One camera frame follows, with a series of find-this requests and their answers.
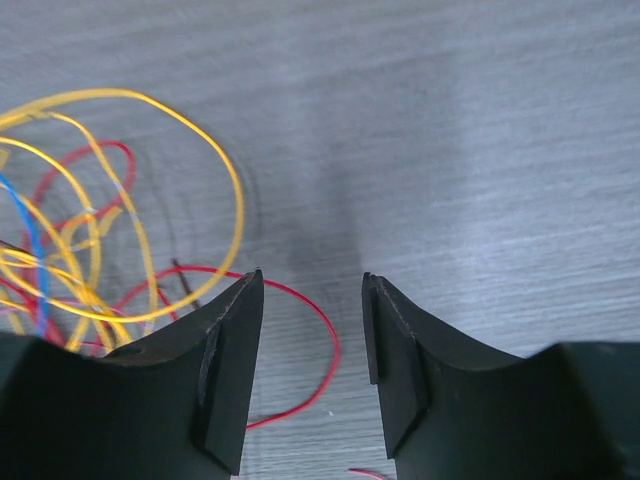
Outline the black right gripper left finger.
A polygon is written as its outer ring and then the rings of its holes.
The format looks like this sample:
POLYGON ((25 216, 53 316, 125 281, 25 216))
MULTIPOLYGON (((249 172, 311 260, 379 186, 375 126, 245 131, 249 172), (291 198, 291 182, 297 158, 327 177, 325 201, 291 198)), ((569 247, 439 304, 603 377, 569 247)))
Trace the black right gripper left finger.
POLYGON ((263 318, 260 271, 105 357, 1 337, 5 479, 238 474, 263 318))

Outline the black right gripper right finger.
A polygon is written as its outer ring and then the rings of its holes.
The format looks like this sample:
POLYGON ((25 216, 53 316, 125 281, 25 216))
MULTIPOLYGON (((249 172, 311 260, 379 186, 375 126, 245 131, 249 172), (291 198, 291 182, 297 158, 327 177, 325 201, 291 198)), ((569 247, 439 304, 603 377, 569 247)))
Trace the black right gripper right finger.
POLYGON ((561 342, 520 358, 366 274, 363 326, 401 479, 635 479, 639 346, 561 342))

